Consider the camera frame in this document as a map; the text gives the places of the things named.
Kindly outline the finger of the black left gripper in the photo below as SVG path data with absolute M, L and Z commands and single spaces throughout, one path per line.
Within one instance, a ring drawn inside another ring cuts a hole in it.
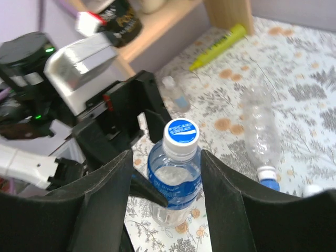
M 146 199 L 162 207 L 168 206 L 168 201 L 141 173 L 133 173 L 129 195 Z

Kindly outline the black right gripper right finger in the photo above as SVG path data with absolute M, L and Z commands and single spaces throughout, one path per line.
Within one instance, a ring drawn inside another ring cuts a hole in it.
M 201 175 L 213 251 L 335 251 L 335 190 L 281 193 L 207 150 Z

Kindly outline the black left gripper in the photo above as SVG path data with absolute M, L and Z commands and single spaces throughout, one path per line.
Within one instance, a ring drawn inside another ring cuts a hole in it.
M 47 35 L 32 32 L 1 45 L 1 78 L 10 88 L 1 102 L 1 136 L 7 140 L 53 137 L 54 121 L 72 128 L 81 148 L 96 139 L 98 128 L 116 151 L 128 149 L 141 136 L 138 115 L 144 113 L 152 142 L 163 138 L 171 116 L 153 73 L 142 70 L 125 81 L 116 80 L 73 115 L 44 74 L 47 60 L 59 49 Z

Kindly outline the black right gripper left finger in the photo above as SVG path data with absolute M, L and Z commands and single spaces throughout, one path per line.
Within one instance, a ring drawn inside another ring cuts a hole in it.
M 127 150 L 45 196 L 1 194 L 1 251 L 118 251 L 132 170 Z

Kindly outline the white blue bottle cap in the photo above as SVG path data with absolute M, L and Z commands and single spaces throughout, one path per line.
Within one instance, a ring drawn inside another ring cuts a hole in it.
M 174 153 L 192 153 L 197 149 L 199 135 L 200 130 L 192 120 L 173 119 L 164 128 L 163 146 Z

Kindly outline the Pocari Sweat blue label bottle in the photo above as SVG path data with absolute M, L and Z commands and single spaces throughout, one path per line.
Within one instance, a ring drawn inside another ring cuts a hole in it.
M 148 156 L 148 179 L 164 195 L 167 207 L 151 203 L 153 219 L 161 226 L 171 227 L 183 223 L 196 200 L 202 185 L 201 148 L 181 154 L 167 150 L 163 138 Z

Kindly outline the blue label crushed bottle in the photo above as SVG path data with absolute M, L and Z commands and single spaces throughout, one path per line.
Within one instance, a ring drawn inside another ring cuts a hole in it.
M 257 169 L 257 175 L 260 184 L 275 191 L 280 191 L 280 185 L 277 180 L 276 169 L 272 166 L 262 166 Z

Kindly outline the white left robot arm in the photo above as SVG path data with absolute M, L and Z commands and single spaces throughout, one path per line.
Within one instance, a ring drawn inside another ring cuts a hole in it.
M 57 49 L 42 32 L 1 45 L 1 78 L 10 89 L 1 101 L 1 136 L 7 140 L 54 137 L 51 126 L 71 127 L 84 162 L 33 154 L 1 145 L 1 176 L 52 191 L 102 168 L 142 136 L 144 113 L 150 139 L 162 138 L 171 118 L 155 77 L 140 71 L 120 81 L 111 70 L 117 53 L 106 32 Z

